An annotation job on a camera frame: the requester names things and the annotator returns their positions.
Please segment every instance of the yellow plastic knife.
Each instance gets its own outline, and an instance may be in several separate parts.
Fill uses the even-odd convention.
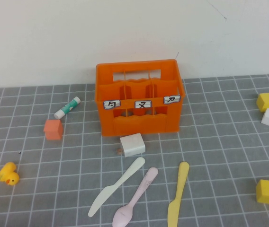
[[[189,164],[187,162],[181,162],[178,173],[176,198],[168,206],[168,214],[167,214],[168,227],[178,226],[179,210],[188,171],[189,171]]]

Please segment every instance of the orange plastic crate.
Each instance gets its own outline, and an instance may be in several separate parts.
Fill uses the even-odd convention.
[[[152,71],[161,70],[161,78]],[[147,79],[127,79],[147,71]],[[113,74],[124,74],[114,81]],[[97,65],[95,102],[103,136],[179,131],[184,87],[176,60],[137,61]]]

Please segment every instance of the yellow block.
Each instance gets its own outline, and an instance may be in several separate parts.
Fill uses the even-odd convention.
[[[260,180],[256,186],[257,202],[269,204],[269,181]]]
[[[269,108],[269,93],[261,93],[257,99],[257,106],[261,112],[265,112]]]

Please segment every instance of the glue stick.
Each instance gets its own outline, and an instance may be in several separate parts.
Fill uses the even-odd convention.
[[[56,119],[61,119],[64,117],[66,114],[69,113],[70,110],[75,108],[81,100],[78,97],[75,97],[73,100],[71,100],[67,105],[65,105],[61,110],[58,110],[55,114],[54,117]]]

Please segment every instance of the white label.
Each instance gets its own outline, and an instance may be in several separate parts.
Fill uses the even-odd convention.
[[[181,100],[181,96],[165,96],[164,104],[178,103]]]
[[[104,108],[106,110],[113,109],[113,108],[118,107],[120,105],[121,105],[120,100],[111,100],[111,101],[104,102]]]
[[[134,107],[135,108],[148,108],[152,106],[152,102],[151,101],[136,101],[134,103]]]

